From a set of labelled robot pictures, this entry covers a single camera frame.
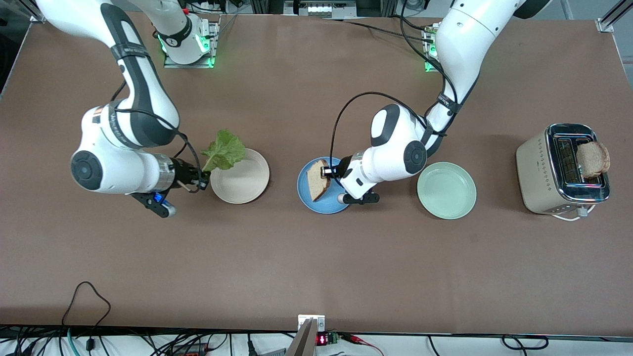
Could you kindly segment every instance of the toaster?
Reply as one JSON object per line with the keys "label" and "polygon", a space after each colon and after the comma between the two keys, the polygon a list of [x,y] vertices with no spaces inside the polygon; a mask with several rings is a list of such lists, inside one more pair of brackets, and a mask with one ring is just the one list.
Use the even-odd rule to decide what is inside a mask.
{"label": "toaster", "polygon": [[517,172],[523,203],[531,212],[558,215],[587,209],[609,198],[606,173],[584,178],[576,159],[578,145],[597,141],[581,124],[554,124],[517,149]]}

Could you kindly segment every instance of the toast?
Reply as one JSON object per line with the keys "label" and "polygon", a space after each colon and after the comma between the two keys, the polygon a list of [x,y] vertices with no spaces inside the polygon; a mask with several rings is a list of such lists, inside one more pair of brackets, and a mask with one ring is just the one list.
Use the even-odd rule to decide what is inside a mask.
{"label": "toast", "polygon": [[611,160],[604,144],[593,141],[578,145],[576,159],[585,178],[597,177],[609,170]]}
{"label": "toast", "polygon": [[317,160],[306,172],[308,175],[308,189],[310,190],[310,198],[312,201],[321,198],[327,188],[330,187],[330,179],[321,177],[321,167],[327,167],[325,160]]}

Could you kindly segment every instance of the green lettuce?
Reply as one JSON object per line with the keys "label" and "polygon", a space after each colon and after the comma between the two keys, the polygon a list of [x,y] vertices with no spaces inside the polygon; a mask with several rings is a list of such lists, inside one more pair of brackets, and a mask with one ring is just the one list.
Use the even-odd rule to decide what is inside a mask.
{"label": "green lettuce", "polygon": [[209,157],[202,170],[211,172],[216,167],[219,169],[230,169],[237,162],[244,159],[245,149],[239,137],[233,135],[229,130],[220,130],[215,141],[209,145],[209,148],[201,152]]}

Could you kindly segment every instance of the brown table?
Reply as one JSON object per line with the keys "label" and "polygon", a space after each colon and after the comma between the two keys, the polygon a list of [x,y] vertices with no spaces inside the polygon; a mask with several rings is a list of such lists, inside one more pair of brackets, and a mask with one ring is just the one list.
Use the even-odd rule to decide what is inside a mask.
{"label": "brown table", "polygon": [[[34,25],[0,102],[0,323],[59,323],[87,279],[112,302],[106,324],[119,326],[292,329],[297,314],[316,313],[349,331],[633,335],[633,97],[612,36],[593,22],[512,21],[499,36],[430,160],[461,165],[477,185],[474,210],[445,221],[421,206],[416,177],[332,216],[296,192],[351,96],[383,91],[420,111],[435,100],[439,75],[402,39],[240,16],[216,68],[164,69],[149,21],[132,18],[195,147],[230,129],[266,157],[270,186],[247,205],[174,192],[179,212],[167,220],[78,187],[69,160],[80,119],[122,78],[102,44]],[[350,106],[335,155],[368,147],[387,103]],[[517,181],[515,150],[555,122],[591,126],[613,160],[613,196],[575,223],[529,213]],[[75,324],[104,311],[88,288],[76,307]]]}

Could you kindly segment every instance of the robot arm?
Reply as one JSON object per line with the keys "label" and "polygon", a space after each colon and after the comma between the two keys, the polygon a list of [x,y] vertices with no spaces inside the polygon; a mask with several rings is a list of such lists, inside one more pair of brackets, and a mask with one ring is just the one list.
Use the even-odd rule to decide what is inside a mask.
{"label": "robot arm", "polygon": [[[479,77],[484,56],[514,12],[523,9],[534,16],[550,1],[453,1],[437,31],[436,50],[454,91],[445,78],[436,103],[425,114],[433,130],[443,134],[448,129]],[[411,111],[396,104],[387,105],[374,116],[371,135],[371,147],[343,158],[334,169],[343,188],[357,201],[366,198],[365,193],[382,181],[419,173],[443,137],[429,134]]]}
{"label": "robot arm", "polygon": [[[145,198],[186,184],[204,189],[208,175],[182,160],[143,150],[170,143],[180,120],[134,24],[109,0],[37,3],[55,27],[108,46],[130,88],[129,97],[85,113],[81,143],[71,159],[73,178],[87,190],[130,194],[160,216],[172,216],[175,209],[164,198]],[[195,44],[195,19],[185,16],[176,0],[135,0],[134,4],[147,11],[165,39],[174,39],[169,49],[172,59],[195,61],[204,54],[199,46],[189,45]]]}

